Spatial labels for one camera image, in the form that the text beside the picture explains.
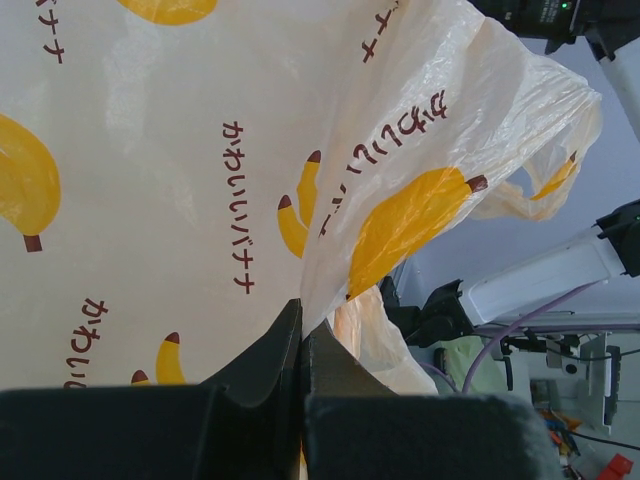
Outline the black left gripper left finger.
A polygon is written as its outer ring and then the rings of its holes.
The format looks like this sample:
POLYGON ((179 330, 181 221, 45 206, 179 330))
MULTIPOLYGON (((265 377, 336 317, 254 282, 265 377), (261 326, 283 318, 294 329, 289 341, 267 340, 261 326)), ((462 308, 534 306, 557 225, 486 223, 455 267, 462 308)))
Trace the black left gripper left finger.
POLYGON ((5 479, 295 479, 302 307, 196 385, 9 390, 5 479))

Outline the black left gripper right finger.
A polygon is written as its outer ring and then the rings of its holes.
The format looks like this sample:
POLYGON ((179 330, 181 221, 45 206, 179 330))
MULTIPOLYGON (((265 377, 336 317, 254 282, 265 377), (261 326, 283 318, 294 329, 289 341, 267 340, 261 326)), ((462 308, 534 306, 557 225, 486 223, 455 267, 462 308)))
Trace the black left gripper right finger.
POLYGON ((398 395, 327 324, 302 343, 312 479, 559 479, 550 435, 509 395, 398 395))

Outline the banana print plastic bag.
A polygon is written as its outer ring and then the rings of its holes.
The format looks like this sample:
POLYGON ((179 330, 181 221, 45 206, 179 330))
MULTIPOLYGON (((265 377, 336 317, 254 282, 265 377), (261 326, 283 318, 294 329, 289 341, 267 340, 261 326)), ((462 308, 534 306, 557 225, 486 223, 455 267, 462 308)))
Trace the banana print plastic bag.
POLYGON ((195 383, 601 129, 466 1, 5 1, 1 386, 195 383))

